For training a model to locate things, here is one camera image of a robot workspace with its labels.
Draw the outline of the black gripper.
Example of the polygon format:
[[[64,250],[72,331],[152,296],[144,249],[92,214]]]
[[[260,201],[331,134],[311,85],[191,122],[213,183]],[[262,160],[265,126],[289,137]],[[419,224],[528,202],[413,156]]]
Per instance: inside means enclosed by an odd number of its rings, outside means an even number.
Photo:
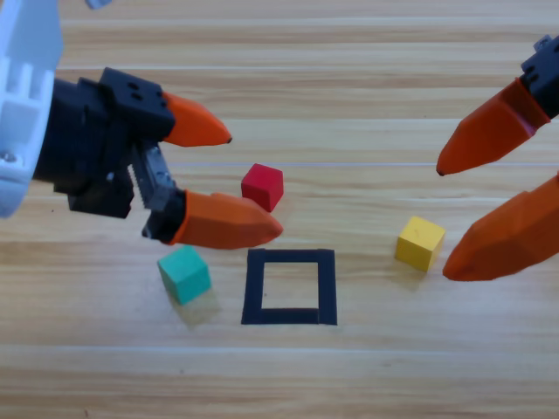
[[[439,154],[452,175],[498,161],[558,115],[559,38],[545,35],[521,64],[523,74],[467,115]]]
[[[186,215],[160,142],[179,147],[230,143],[205,106],[151,81],[106,68],[99,81],[56,79],[34,179],[68,198],[72,211],[125,218],[138,189],[150,216],[142,234],[168,244]]]

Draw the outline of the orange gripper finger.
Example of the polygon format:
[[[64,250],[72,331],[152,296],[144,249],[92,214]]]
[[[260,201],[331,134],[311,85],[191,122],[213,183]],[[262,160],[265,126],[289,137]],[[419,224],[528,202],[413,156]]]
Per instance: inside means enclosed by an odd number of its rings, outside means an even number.
[[[221,193],[185,192],[184,219],[171,244],[236,250],[267,244],[282,225],[254,201]]]
[[[443,275],[488,281],[513,275],[558,253],[558,177],[523,191],[471,225]]]

